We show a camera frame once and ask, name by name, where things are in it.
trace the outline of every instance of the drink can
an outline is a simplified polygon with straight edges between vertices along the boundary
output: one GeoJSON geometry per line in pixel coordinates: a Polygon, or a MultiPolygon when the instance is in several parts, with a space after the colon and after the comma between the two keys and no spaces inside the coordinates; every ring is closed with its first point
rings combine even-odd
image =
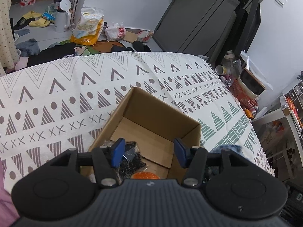
{"type": "Polygon", "coordinates": [[[49,13],[46,13],[46,12],[45,12],[45,13],[42,15],[42,18],[48,20],[49,22],[51,22],[51,23],[53,23],[53,24],[55,24],[56,18],[55,18],[54,16],[50,15],[49,13]]]}

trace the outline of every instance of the yellow slipper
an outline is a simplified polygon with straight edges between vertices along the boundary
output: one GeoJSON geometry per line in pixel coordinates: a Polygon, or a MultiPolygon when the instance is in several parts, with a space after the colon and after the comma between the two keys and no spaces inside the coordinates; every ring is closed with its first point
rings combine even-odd
{"type": "Polygon", "coordinates": [[[28,25],[29,26],[35,26],[35,27],[46,27],[50,24],[50,22],[46,19],[40,18],[35,21],[31,21],[28,25]]]}
{"type": "Polygon", "coordinates": [[[29,19],[29,18],[40,18],[41,16],[42,16],[42,13],[36,13],[34,11],[29,11],[28,13],[26,13],[22,17],[25,18],[25,19],[29,19]]]}

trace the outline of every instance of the cardboard piece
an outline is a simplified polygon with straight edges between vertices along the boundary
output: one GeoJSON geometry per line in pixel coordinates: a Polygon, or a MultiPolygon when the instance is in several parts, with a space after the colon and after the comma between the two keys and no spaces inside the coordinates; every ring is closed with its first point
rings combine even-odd
{"type": "MultiPolygon", "coordinates": [[[[186,170],[174,156],[173,140],[180,137],[187,147],[199,146],[200,134],[197,121],[136,87],[125,95],[89,151],[109,139],[136,141],[148,172],[180,181],[186,170]]],[[[92,168],[82,170],[84,175],[91,173],[92,168]]]]}
{"type": "Polygon", "coordinates": [[[125,37],[122,38],[123,41],[133,43],[134,41],[137,41],[138,35],[129,31],[126,31],[125,37]]]}

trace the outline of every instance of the gray door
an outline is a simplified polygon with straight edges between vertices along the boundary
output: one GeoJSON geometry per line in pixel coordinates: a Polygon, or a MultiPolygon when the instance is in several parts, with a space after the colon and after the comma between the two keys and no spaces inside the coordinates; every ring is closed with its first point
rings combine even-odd
{"type": "Polygon", "coordinates": [[[211,55],[232,11],[238,4],[237,0],[224,0],[211,17],[204,17],[184,42],[179,52],[193,55],[211,55]]]}
{"type": "Polygon", "coordinates": [[[201,19],[219,2],[175,0],[153,35],[154,39],[164,51],[178,52],[201,19]]]}

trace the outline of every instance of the bed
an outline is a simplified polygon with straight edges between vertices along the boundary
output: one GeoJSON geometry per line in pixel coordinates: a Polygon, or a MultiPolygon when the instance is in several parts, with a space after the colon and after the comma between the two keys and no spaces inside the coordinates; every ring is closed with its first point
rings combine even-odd
{"type": "Polygon", "coordinates": [[[88,150],[131,87],[140,87],[201,124],[208,151],[238,144],[273,175],[234,97],[202,59],[178,53],[118,52],[72,57],[0,78],[4,188],[70,147],[88,150]]]}

